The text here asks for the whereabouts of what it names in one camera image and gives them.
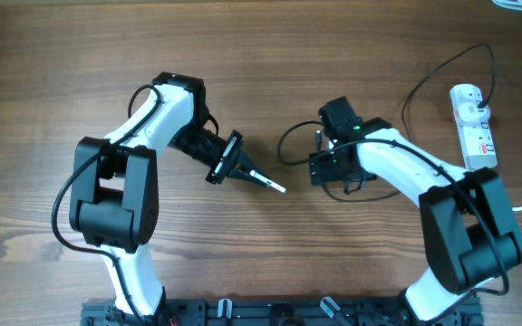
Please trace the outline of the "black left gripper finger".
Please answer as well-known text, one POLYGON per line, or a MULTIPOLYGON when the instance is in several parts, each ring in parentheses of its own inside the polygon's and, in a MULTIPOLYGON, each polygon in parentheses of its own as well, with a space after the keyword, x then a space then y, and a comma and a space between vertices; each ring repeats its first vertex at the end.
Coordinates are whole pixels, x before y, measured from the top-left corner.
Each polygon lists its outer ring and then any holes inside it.
POLYGON ((260 171, 260 169, 244 151, 241 151, 237 156, 236 168, 247 175, 250 175, 252 171, 255 173, 260 171))
POLYGON ((242 170, 240 168, 231 168, 227 173, 227 177, 244 180, 247 182, 257 184, 259 186, 264 186, 266 184, 265 182, 257 179, 256 177, 251 176, 247 170, 242 170))

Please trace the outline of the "cyan screen smartphone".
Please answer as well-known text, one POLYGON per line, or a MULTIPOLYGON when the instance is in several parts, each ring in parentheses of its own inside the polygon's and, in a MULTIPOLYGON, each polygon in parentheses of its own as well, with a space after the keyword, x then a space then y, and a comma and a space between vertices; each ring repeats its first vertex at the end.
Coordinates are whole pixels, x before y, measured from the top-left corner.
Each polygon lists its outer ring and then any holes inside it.
POLYGON ((270 178, 268 177, 265 177, 264 175, 262 175, 261 173, 255 171, 255 170, 251 170, 249 172, 249 175, 251 177, 253 177, 254 179, 262 182, 263 184, 265 184, 267 187, 271 187, 277 191, 279 191, 280 193, 282 194, 285 194, 286 193, 286 188, 277 184, 275 181, 271 180, 270 178))

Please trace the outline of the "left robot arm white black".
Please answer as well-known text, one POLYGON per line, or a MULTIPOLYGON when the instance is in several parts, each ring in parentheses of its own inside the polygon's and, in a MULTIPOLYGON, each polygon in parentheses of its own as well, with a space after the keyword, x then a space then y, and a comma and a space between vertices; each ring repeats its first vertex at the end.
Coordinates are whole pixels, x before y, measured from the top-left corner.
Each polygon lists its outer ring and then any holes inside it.
POLYGON ((242 136, 228 139, 206 129, 213 120, 199 78, 163 72, 147 86, 150 95, 128 120, 102 139, 77 145, 69 193, 71 228, 87 251, 103 256, 116 291, 121 324, 164 321, 166 293, 155 275, 148 242, 159 214, 157 160, 176 149, 209 168, 206 181, 242 179, 282 191, 242 151, 242 136))

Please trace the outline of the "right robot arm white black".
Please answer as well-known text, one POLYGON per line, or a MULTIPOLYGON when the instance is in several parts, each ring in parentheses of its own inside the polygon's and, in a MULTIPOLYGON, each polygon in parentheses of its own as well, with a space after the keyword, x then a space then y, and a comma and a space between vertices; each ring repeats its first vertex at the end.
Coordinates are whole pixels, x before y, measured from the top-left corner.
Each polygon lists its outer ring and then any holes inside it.
POLYGON ((363 120, 345 97, 319 109, 326 149, 309 157, 313 185, 343 184, 346 195, 382 178, 420 210, 428 268, 401 293, 391 316, 401 325, 473 325, 464 304, 480 292, 509 290, 508 272, 522 264, 522 232, 502 179, 492 168, 468 171, 406 140, 390 122, 363 120), (503 287, 486 284, 498 278, 503 287))

